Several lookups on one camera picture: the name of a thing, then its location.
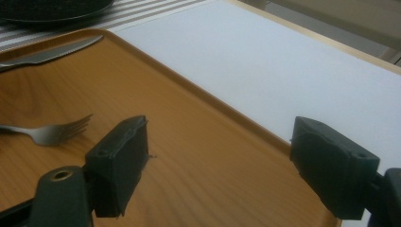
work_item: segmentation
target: knife blade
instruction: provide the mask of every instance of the knife blade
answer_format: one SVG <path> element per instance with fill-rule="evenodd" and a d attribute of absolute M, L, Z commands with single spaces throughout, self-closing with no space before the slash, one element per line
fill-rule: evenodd
<path fill-rule="evenodd" d="M 62 45 L 60 47 L 55 47 L 52 49 L 44 50 L 36 54 L 32 54 L 26 57 L 22 57 L 19 59 L 11 60 L 11 61 L 3 61 L 0 62 L 0 72 L 7 71 L 9 69 L 24 66 L 24 65 L 32 65 L 32 64 L 41 64 L 48 61 L 52 61 L 68 54 L 74 53 L 76 51 L 81 50 L 91 44 L 99 41 L 103 36 L 95 36 L 89 39 L 85 39 L 82 41 L 78 41 L 71 44 Z"/>

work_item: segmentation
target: striped tablecloth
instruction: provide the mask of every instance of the striped tablecloth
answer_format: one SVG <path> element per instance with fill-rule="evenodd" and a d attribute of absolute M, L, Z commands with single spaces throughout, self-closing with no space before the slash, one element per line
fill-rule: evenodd
<path fill-rule="evenodd" d="M 212 1 L 215 0 L 114 0 L 101 16 L 61 27 L 22 26 L 0 21 L 0 51 L 87 27 L 116 32 Z"/>

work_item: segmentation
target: dark plate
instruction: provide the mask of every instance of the dark plate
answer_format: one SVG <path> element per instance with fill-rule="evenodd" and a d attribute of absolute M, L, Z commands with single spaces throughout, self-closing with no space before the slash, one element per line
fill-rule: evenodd
<path fill-rule="evenodd" d="M 0 19 L 19 24 L 56 24 L 93 17 L 114 0 L 0 0 Z"/>

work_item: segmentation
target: fork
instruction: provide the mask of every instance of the fork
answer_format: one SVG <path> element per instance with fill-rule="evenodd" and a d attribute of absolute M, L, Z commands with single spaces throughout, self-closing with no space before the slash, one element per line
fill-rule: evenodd
<path fill-rule="evenodd" d="M 19 132 L 29 135 L 33 142 L 41 146 L 56 146 L 62 142 L 74 137 L 75 135 L 85 131 L 92 114 L 87 115 L 80 120 L 62 124 L 62 125 L 46 125 L 36 129 L 26 129 L 21 127 L 0 125 L 0 132 Z"/>

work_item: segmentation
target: wooden tray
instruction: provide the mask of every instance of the wooden tray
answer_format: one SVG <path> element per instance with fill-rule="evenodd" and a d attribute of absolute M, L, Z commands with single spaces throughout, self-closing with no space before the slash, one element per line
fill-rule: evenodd
<path fill-rule="evenodd" d="M 0 61 L 103 34 L 84 50 L 0 74 L 0 123 L 37 127 L 94 114 L 59 147 L 0 135 L 0 211 L 84 155 L 121 120 L 148 118 L 152 155 L 123 218 L 96 226 L 340 226 L 288 159 L 289 144 L 112 33 L 88 29 L 0 54 Z"/>

